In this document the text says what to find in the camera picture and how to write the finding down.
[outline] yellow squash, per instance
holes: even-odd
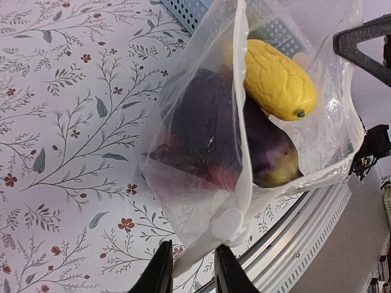
[[[258,105],[285,121],[306,117],[316,106],[316,87],[296,62],[261,40],[248,40],[244,87]]]

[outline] blue plastic basket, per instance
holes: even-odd
[[[212,5],[214,0],[161,0],[167,9],[177,18],[185,29],[193,34],[198,24]],[[267,3],[256,0],[262,7],[262,12],[269,14],[272,12]],[[277,48],[288,57],[292,58],[296,53],[306,52],[305,46],[300,42],[289,26],[280,18],[275,17],[262,27],[262,36],[257,36],[266,43]]]

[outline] gray floor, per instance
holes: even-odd
[[[351,178],[352,197],[318,256],[291,293],[361,293],[390,239],[380,180]]]

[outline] translucent white plastic bag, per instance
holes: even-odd
[[[220,244],[235,245],[252,216],[281,195],[345,179],[364,131],[354,110],[353,66],[336,56],[332,36],[360,23],[359,0],[214,0],[145,122],[135,153],[139,168],[187,247],[174,275]],[[283,186],[252,184],[243,107],[247,35],[293,57],[318,91],[300,121],[270,120],[292,139],[305,175]],[[232,47],[233,70],[224,65]]]

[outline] floral pattern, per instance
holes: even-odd
[[[133,146],[188,39],[159,1],[0,0],[1,292],[127,292],[162,241],[183,252]],[[211,253],[174,290],[213,274]]]

